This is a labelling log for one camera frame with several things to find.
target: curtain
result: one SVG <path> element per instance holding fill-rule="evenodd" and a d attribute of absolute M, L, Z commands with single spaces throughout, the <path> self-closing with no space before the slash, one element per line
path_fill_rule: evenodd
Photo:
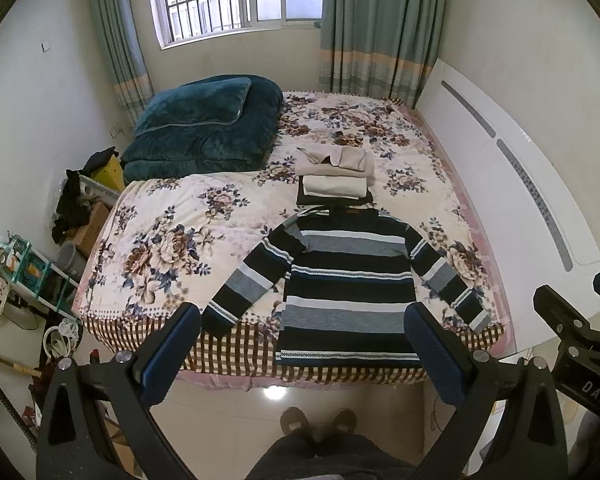
<path fill-rule="evenodd" d="M 413 108 L 438 56 L 445 0 L 323 0 L 320 89 Z"/>
<path fill-rule="evenodd" d="M 130 0 L 91 0 L 91 13 L 116 95 L 131 126 L 154 96 Z"/>

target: electrical outlet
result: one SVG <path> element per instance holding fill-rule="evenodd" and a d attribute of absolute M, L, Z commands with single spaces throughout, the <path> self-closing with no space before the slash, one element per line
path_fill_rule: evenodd
<path fill-rule="evenodd" d="M 119 134 L 124 134 L 125 133 L 125 129 L 120 126 L 119 124 L 116 124 L 115 126 L 113 126 L 112 129 L 109 130 L 109 135 L 111 136 L 112 139 L 115 139 L 117 136 L 119 136 Z"/>

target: folded blanket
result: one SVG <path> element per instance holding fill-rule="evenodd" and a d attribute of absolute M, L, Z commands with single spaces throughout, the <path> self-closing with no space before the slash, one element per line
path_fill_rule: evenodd
<path fill-rule="evenodd" d="M 306 175 L 302 180 L 304 194 L 330 198 L 362 198 L 366 196 L 366 178 L 352 176 Z"/>
<path fill-rule="evenodd" d="M 237 76 L 219 75 L 184 86 L 219 82 Z M 256 171 L 268 158 L 278 134 L 282 105 L 280 87 L 256 75 L 240 118 L 233 124 L 167 125 L 136 137 L 122 155 L 124 178 L 182 178 L 192 173 Z"/>
<path fill-rule="evenodd" d="M 318 144 L 318 146 L 324 146 L 326 150 L 333 150 L 330 146 L 334 146 L 337 148 L 335 144 Z M 312 154 L 312 159 L 316 160 L 317 157 L 320 157 L 320 151 L 314 151 L 313 149 L 305 146 L 303 148 L 298 148 L 298 156 L 296 156 L 296 174 L 297 175 L 327 175 L 327 176 L 352 176 L 352 177 L 368 177 L 374 174 L 374 156 L 371 150 L 363 150 L 365 153 L 364 160 L 362 162 L 358 162 L 359 167 L 364 167 L 363 171 L 355 171 L 342 167 L 342 158 L 347 157 L 345 163 L 348 164 L 350 168 L 352 168 L 356 162 L 356 155 L 349 155 L 349 151 L 342 150 L 340 152 L 341 158 L 339 160 L 340 166 L 333 166 L 332 164 L 315 164 L 312 163 L 305 150 L 310 151 Z M 331 153 L 334 151 L 328 151 L 326 155 L 322 158 L 324 160 L 327 157 L 331 157 Z"/>
<path fill-rule="evenodd" d="M 298 205 L 325 205 L 325 206 L 357 206 L 371 204 L 374 201 L 374 196 L 369 190 L 364 198 L 330 198 L 321 196 L 312 196 L 304 194 L 303 183 L 304 176 L 298 178 L 298 197 L 296 204 Z"/>

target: gray bucket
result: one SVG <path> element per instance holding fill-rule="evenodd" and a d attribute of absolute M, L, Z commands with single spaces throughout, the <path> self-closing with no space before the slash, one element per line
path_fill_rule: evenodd
<path fill-rule="evenodd" d="M 72 280 L 79 282 L 87 266 L 87 260 L 78 252 L 75 244 L 71 240 L 67 240 L 60 247 L 56 265 L 64 270 Z"/>

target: sweater sleeve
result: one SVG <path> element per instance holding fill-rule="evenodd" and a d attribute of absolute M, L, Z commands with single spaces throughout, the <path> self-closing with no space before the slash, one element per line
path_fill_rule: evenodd
<path fill-rule="evenodd" d="M 491 322 L 478 293 L 466 283 L 440 254 L 411 226 L 404 235 L 411 268 L 443 301 L 446 301 L 474 332 L 480 333 Z"/>
<path fill-rule="evenodd" d="M 276 227 L 245 257 L 202 313 L 202 330 L 215 337 L 230 332 L 247 309 L 258 301 L 306 249 L 296 216 Z"/>

